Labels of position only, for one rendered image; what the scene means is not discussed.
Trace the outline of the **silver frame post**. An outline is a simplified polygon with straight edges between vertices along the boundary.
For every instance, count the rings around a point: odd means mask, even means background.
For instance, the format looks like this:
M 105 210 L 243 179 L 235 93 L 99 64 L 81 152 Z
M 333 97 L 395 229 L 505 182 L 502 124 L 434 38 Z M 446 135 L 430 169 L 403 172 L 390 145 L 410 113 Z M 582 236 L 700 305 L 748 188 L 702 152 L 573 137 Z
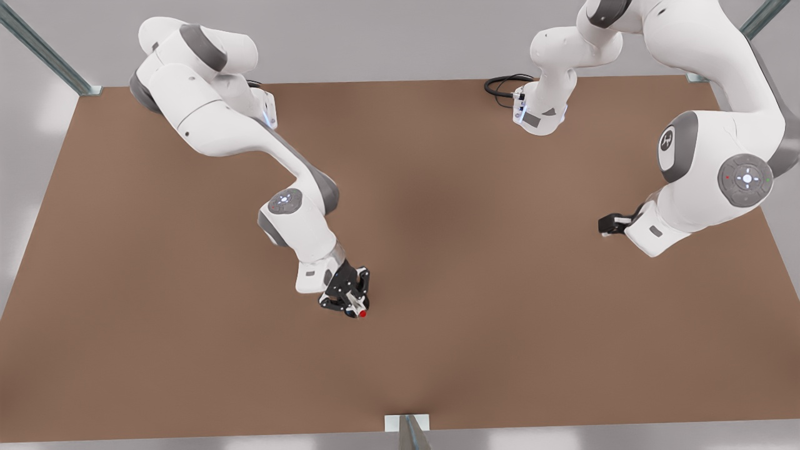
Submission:
M 432 450 L 426 436 L 430 423 L 428 414 L 385 415 L 384 431 L 397 432 L 398 450 Z
M 763 0 L 738 31 L 747 39 L 748 43 L 752 43 L 754 38 L 782 14 L 792 2 L 800 4 L 800 0 Z
M 16 11 L 0 0 L 0 24 L 80 96 L 98 96 L 102 86 L 93 86 L 72 68 Z

